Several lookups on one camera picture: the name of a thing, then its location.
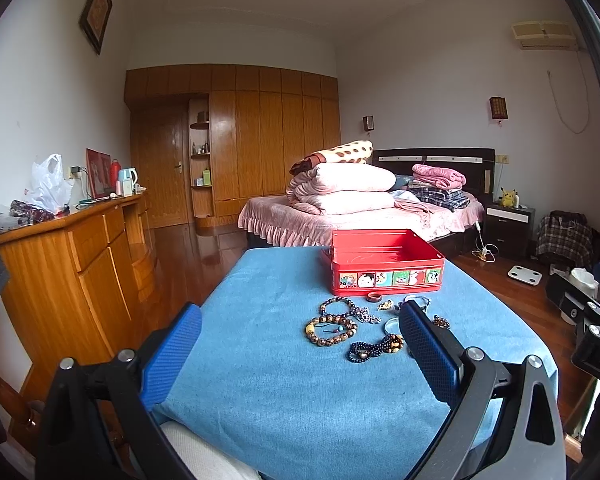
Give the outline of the yellow pikachu plush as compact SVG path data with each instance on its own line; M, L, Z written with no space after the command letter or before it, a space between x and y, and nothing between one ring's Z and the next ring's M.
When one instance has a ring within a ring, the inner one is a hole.
M519 196L516 190L501 188L500 205L504 208L516 209L519 207Z

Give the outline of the red picture frame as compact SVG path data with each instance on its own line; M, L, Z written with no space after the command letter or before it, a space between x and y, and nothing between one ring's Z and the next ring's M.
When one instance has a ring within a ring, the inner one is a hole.
M108 197L112 191L110 182L111 157L103 152L87 148L86 171L90 181L91 193L96 200Z

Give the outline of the folded pink clothes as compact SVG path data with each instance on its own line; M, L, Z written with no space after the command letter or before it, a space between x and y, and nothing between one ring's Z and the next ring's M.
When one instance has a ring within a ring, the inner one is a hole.
M417 180L431 184L436 188L442 188L442 190L455 190L466 184L464 174L451 168L415 164L412 171Z

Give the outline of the white bathroom scale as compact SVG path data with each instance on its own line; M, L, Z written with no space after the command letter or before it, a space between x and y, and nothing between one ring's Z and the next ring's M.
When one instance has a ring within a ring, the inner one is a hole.
M541 272L526 268L525 266L518 266L518 264L515 264L508 270L507 276L530 286L538 286L542 281Z

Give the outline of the black nightstand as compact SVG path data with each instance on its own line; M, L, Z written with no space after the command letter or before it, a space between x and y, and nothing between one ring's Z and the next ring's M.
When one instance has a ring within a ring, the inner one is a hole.
M498 248L498 254L508 258L524 258L533 234L533 208L505 208L487 204L484 216L483 240Z

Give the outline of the stacked pink quilts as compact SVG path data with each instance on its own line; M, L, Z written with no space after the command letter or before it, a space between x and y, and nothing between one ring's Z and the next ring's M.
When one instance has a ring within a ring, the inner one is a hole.
M294 208L314 216L338 216L391 208L396 176L355 162L323 162L291 179L286 195Z

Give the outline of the air conditioner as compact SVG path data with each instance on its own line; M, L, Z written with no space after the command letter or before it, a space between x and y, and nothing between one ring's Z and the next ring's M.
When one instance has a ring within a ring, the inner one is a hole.
M514 23L512 32L522 50L579 50L577 37L568 23L524 21Z

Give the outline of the bed with pink cover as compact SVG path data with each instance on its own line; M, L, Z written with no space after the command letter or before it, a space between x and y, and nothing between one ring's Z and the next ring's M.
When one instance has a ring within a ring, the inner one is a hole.
M263 196L248 200L237 226L246 232L250 248L328 246L335 230L411 229L447 257L468 252L493 191L494 149L387 148L372 156L373 165L397 176L407 176L418 162L464 174L463 191L470 196L470 204L456 211L428 205L416 211L391 207L317 216L294 208L283 195Z

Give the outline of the framed wall picture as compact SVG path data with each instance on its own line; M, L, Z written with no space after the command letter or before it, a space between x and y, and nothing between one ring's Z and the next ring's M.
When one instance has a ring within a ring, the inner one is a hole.
M86 0L79 25L97 55L102 53L102 44L110 13L112 0Z

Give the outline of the spotted folded blanket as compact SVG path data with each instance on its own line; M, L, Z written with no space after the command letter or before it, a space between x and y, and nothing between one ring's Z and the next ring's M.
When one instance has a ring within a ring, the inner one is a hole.
M298 162L295 162L289 169L292 176L307 172L319 164L339 164L340 162L352 162L352 164L366 164L372 157L373 143L370 141L357 140L347 144L325 148L324 150L314 151Z

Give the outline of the wooden wardrobe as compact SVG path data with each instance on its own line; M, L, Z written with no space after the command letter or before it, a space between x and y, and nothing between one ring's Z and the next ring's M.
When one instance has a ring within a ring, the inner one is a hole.
M125 77L132 164L153 229L236 220L303 156L340 143L338 80L290 68L182 64Z

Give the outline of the plaid bag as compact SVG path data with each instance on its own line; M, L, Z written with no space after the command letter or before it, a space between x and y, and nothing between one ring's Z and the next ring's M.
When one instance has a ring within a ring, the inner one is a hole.
M535 255L549 263L588 266L593 257L593 231L584 214L553 210L542 218Z

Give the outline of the gold pendant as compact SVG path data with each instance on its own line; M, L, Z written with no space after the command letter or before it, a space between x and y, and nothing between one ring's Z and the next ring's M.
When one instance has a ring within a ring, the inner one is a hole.
M391 310L394 306L394 303L391 299L382 302L379 306L378 306L378 310L379 311L388 311Z

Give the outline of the white plastic bag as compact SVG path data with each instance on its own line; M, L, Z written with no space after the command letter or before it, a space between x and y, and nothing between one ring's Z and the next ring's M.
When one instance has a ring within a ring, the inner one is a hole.
M51 154L31 166L30 186L24 193L24 202L59 214L70 203L73 183L65 179L61 154Z

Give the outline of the silver bangle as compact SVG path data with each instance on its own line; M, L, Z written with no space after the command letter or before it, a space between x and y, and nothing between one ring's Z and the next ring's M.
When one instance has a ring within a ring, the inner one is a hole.
M384 324L384 333L387 336L396 335L401 336L400 323L398 318L389 318Z

